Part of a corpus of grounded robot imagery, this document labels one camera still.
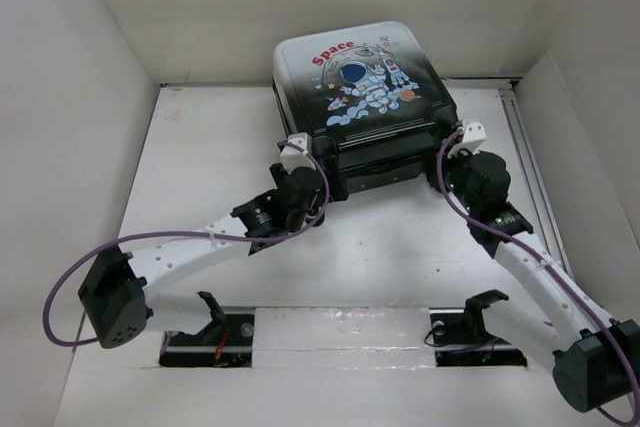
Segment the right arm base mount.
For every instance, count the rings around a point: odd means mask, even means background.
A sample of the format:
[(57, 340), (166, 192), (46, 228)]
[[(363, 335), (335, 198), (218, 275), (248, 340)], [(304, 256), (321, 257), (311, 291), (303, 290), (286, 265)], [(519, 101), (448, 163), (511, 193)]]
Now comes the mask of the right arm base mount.
[(489, 290), (468, 298), (460, 308), (429, 310), (423, 343), (434, 350), (437, 367), (526, 367), (525, 355), (485, 328), (483, 311), (509, 297)]

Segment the black kids suitcase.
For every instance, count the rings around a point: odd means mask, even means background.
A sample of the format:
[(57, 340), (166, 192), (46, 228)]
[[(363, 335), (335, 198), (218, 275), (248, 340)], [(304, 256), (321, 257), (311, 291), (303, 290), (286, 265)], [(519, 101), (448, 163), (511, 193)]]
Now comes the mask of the black kids suitcase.
[(272, 86), (286, 134), (311, 137), (335, 201), (430, 170), (459, 121), (414, 34), (396, 21), (279, 43)]

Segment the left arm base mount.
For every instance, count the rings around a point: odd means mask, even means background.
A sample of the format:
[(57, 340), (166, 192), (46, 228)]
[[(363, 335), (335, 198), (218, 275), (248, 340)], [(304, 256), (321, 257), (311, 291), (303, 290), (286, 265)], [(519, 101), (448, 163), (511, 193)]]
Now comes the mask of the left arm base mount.
[(250, 368), (255, 307), (223, 308), (212, 293), (199, 291), (205, 322), (194, 333), (166, 331), (159, 365), (166, 368)]

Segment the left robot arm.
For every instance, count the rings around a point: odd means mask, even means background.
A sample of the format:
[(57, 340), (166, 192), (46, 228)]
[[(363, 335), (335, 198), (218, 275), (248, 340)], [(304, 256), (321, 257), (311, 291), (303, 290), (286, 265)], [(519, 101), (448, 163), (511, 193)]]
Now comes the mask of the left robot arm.
[(202, 231), (165, 232), (165, 243), (152, 249), (124, 252), (120, 240), (98, 249), (78, 295), (102, 348), (119, 347), (158, 320), (159, 296), (174, 284), (281, 244), (323, 220), (330, 191), (321, 167), (309, 160), (292, 170), (275, 168), (274, 189)]

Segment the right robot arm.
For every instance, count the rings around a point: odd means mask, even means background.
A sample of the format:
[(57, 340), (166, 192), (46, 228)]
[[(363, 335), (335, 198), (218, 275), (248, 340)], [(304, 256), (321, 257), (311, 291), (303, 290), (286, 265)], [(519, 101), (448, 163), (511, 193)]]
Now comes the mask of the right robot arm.
[(459, 326), (480, 343), (505, 341), (551, 374), (576, 411), (639, 398), (639, 326), (619, 321), (584, 293), (546, 251), (532, 225), (508, 201), (505, 161), (490, 152), (441, 147), (435, 179), (471, 237), (510, 273), (544, 313), (537, 319), (489, 290), (468, 298)]

